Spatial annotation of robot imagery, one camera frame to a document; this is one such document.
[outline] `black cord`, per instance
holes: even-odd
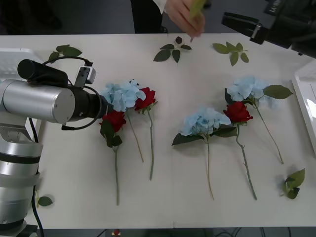
[[[60,60],[60,59],[66,59],[66,58],[69,58],[69,59],[79,59],[79,60],[82,60],[85,62],[86,66],[92,66],[92,63],[85,59],[85,58],[81,58],[81,57],[71,57],[71,56],[62,56],[62,57],[59,57],[59,58],[55,58],[55,59],[51,59],[51,60],[47,60],[46,62],[43,62],[42,64],[43,65],[46,65],[47,63],[51,63],[53,61],[57,61],[57,60]]]
[[[107,231],[107,229],[104,229],[100,234],[98,234],[98,236],[97,237],[100,237],[101,236],[101,234],[103,234],[105,231]]]
[[[239,231],[241,230],[241,227],[237,230],[236,234],[234,235],[234,237],[237,237]]]
[[[70,83],[71,86],[74,86],[73,83],[72,83],[69,79],[68,79],[68,81],[69,81],[69,83]]]
[[[263,227],[260,227],[260,230],[262,231],[262,237],[266,237],[265,229]]]
[[[287,230],[288,230],[288,236],[292,237],[291,228],[288,227]]]
[[[92,90],[99,98],[100,109],[99,109],[99,112],[98,112],[97,116],[90,123],[86,124],[85,126],[82,126],[82,127],[68,127],[68,126],[64,126],[63,125],[63,126],[61,126],[61,130],[63,130],[63,131],[75,131],[75,130],[81,130],[81,129],[87,128],[87,127],[93,125],[94,122],[96,122],[98,120],[98,118],[101,116],[101,114],[102,114],[102,98],[101,98],[101,96],[99,95],[99,93],[95,89],[93,89],[93,88],[91,88],[89,86],[85,85],[84,88]]]
[[[29,122],[30,122],[30,125],[31,125],[31,129],[32,129],[32,133],[33,133],[33,136],[34,136],[34,140],[35,140],[36,143],[38,143],[38,142],[39,142],[39,138],[38,138],[38,135],[37,135],[37,133],[36,133],[33,120],[32,120],[31,118],[29,118]],[[36,222],[38,223],[38,226],[39,226],[40,237],[44,237],[43,226],[41,225],[40,217],[39,217],[39,215],[38,215],[38,212],[36,211],[36,204],[35,204],[35,185],[34,185],[34,187],[33,187],[33,196],[32,196],[31,204],[32,204],[32,210],[33,210],[34,217],[35,217]]]

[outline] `dark floor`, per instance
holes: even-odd
[[[130,0],[48,0],[48,4],[60,22],[47,23],[45,7],[33,1],[47,0],[0,0],[0,35],[75,35],[75,34],[132,34],[133,16]],[[271,19],[263,14],[265,0],[213,0],[205,12],[206,33],[230,33],[233,30],[221,24],[225,11],[256,17],[269,25]],[[162,24],[169,33],[181,30],[164,14]]]

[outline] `white tray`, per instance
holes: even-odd
[[[292,82],[316,153],[316,60],[298,70]]]

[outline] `green leaf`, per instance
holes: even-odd
[[[249,58],[247,57],[247,54],[242,53],[242,54],[240,55],[240,58],[242,59],[243,62],[249,63]]]
[[[181,44],[181,43],[182,43],[182,38],[178,36],[178,37],[176,38],[176,43],[177,43],[177,44]]]
[[[59,57],[58,52],[52,52],[51,55],[49,56],[49,60],[56,59]]]
[[[180,50],[176,49],[176,50],[172,51],[172,57],[173,57],[174,61],[176,61],[177,63],[180,60],[180,55],[181,55]]]
[[[225,129],[221,129],[218,131],[213,132],[215,136],[218,137],[236,137],[237,136],[237,128],[236,127],[229,127]]]
[[[229,105],[232,105],[234,103],[234,100],[232,100],[231,95],[227,93],[227,88],[225,88],[225,100],[226,103]]]
[[[82,52],[79,49],[76,49],[76,48],[70,47],[70,46],[64,48],[64,51],[63,51],[64,56],[78,57],[81,54],[82,54]]]
[[[223,45],[221,43],[214,43],[213,47],[219,53],[222,53],[222,54],[229,54],[230,53],[230,50],[225,45]]]
[[[112,148],[113,147],[112,140],[113,140],[115,131],[114,131],[112,124],[109,121],[107,121],[106,119],[103,120],[103,122],[101,124],[100,133],[106,139],[107,146]]]
[[[288,176],[289,178],[293,178],[295,181],[292,181],[292,187],[297,188],[301,186],[305,179],[305,169],[295,172]]]
[[[119,146],[120,144],[122,144],[122,139],[120,138],[120,136],[115,136],[113,139],[112,139],[112,144],[114,147],[117,147]]]
[[[164,49],[160,51],[154,58],[154,62],[163,62],[166,61],[171,56],[169,49]]]
[[[288,177],[288,178],[285,180],[285,182],[284,182],[284,183],[287,183],[287,182],[293,182],[293,181],[295,181],[295,179],[294,179],[294,178]]]
[[[235,66],[238,62],[239,54],[237,52],[234,52],[231,54],[231,65]]]
[[[197,15],[202,13],[202,9],[206,3],[206,0],[193,0],[190,7],[190,17],[195,18]]]
[[[185,44],[181,45],[181,48],[186,49],[186,50],[191,50],[192,49],[190,46],[185,45]]]
[[[38,204],[40,206],[50,206],[53,204],[53,201],[49,197],[43,196],[39,198]]]
[[[64,52],[64,51],[65,51],[65,49],[66,49],[66,48],[68,48],[69,46],[70,46],[69,44],[67,44],[67,45],[57,46],[56,50],[57,50],[57,52],[62,53],[62,52]]]
[[[286,99],[293,93],[282,85],[270,85],[263,89],[264,95],[270,96],[275,99]]]
[[[243,51],[243,47],[242,47],[241,43],[238,43],[238,44],[236,45],[236,49],[237,49],[238,51]]]
[[[181,133],[178,133],[178,135],[173,139],[172,145],[179,145],[183,143],[193,142],[196,140],[204,139],[202,136],[199,135],[191,135],[191,136],[183,136]]]
[[[229,50],[230,52],[237,50],[236,47],[233,46],[233,45],[232,45],[231,43],[229,43],[229,42],[226,42],[226,46],[227,46],[227,48],[228,48],[228,50]]]
[[[166,44],[165,46],[161,47],[160,49],[174,49],[173,44]]]
[[[297,197],[299,191],[300,191],[299,188],[294,188],[288,192],[287,197],[289,199],[295,199]]]

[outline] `green stem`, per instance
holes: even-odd
[[[116,150],[113,149],[115,153],[115,180],[117,185],[117,206],[119,205],[118,150],[119,146]]]
[[[210,175],[209,175],[209,143],[207,142],[207,151],[208,151],[208,161],[207,161],[207,177],[208,177],[208,187],[209,187],[209,191],[211,192],[212,198],[214,200],[214,196],[213,196],[213,192],[212,192],[212,188],[211,188],[211,180],[210,180]]]
[[[132,128],[132,131],[133,131],[133,133],[134,133],[134,137],[135,137],[135,139],[136,139],[136,143],[137,143],[137,147],[138,147],[138,150],[139,150],[140,158],[142,159],[142,162],[144,163],[143,155],[142,155],[142,152],[141,152],[141,150],[140,150],[140,146],[139,146],[139,143],[138,143],[138,139],[137,139],[137,137],[136,137],[136,134],[135,134],[135,131],[134,131],[132,122],[131,122],[131,120],[130,120],[128,110],[126,110],[126,116],[127,116],[127,118],[128,118],[130,127]]]
[[[258,107],[256,106],[255,108],[256,108],[256,110],[258,111],[258,114],[259,114],[259,116],[260,116],[260,118],[261,118],[263,124],[265,125],[265,127],[266,127],[266,129],[267,129],[267,131],[268,131],[268,133],[269,133],[269,135],[270,135],[270,137],[272,138],[273,142],[275,143],[275,146],[276,146],[277,151],[278,151],[278,155],[280,156],[281,164],[284,164],[284,162],[283,162],[283,160],[282,160],[281,152],[280,152],[280,150],[279,150],[279,148],[278,148],[278,146],[277,146],[276,141],[274,140],[273,136],[271,135],[271,133],[270,133],[270,131],[269,131],[269,129],[268,129],[268,127],[267,127],[265,121],[263,120],[263,117],[262,117],[262,115],[261,115],[261,113],[260,113]]]
[[[246,169],[247,169],[247,176],[248,176],[248,180],[249,180],[249,184],[250,184],[250,187],[251,187],[251,190],[252,190],[252,194],[253,194],[253,197],[255,198],[255,200],[257,200],[257,196],[256,196],[256,193],[253,189],[253,185],[252,185],[252,182],[251,182],[251,178],[250,178],[250,173],[249,173],[249,168],[248,168],[248,163],[247,163],[247,159],[246,159],[246,154],[245,154],[245,151],[244,151],[244,147],[242,144],[239,143],[238,141],[238,137],[239,137],[239,130],[240,130],[240,125],[237,125],[237,137],[236,137],[236,142],[237,144],[240,146],[241,150],[242,150],[242,155],[243,155],[243,159],[244,159],[244,165],[246,166]]]
[[[153,145],[153,120],[152,120],[152,117],[150,116],[150,113],[149,113],[149,110],[147,108],[147,113],[148,113],[148,116],[149,116],[149,119],[150,119],[150,122],[151,122],[151,126],[150,126],[150,140],[151,140],[151,145],[152,145],[152,166],[151,166],[151,169],[150,169],[150,177],[149,179],[151,180],[153,178],[153,170],[154,170],[154,145]]]

